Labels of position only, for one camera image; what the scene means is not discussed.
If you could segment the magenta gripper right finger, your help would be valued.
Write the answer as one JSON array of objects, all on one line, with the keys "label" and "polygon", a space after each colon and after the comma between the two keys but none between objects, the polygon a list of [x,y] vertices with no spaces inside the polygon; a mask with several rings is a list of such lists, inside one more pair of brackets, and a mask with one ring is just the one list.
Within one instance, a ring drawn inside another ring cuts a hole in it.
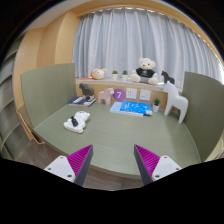
[{"label": "magenta gripper right finger", "polygon": [[134,156],[144,185],[181,170],[169,156],[158,156],[137,144],[134,145]]}]

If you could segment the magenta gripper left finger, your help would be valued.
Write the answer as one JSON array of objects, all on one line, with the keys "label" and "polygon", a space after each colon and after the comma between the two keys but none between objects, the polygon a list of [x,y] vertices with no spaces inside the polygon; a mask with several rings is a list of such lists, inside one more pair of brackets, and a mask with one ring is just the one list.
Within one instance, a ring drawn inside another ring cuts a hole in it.
[{"label": "magenta gripper left finger", "polygon": [[88,145],[69,156],[58,156],[45,171],[82,186],[93,156],[93,145]]}]

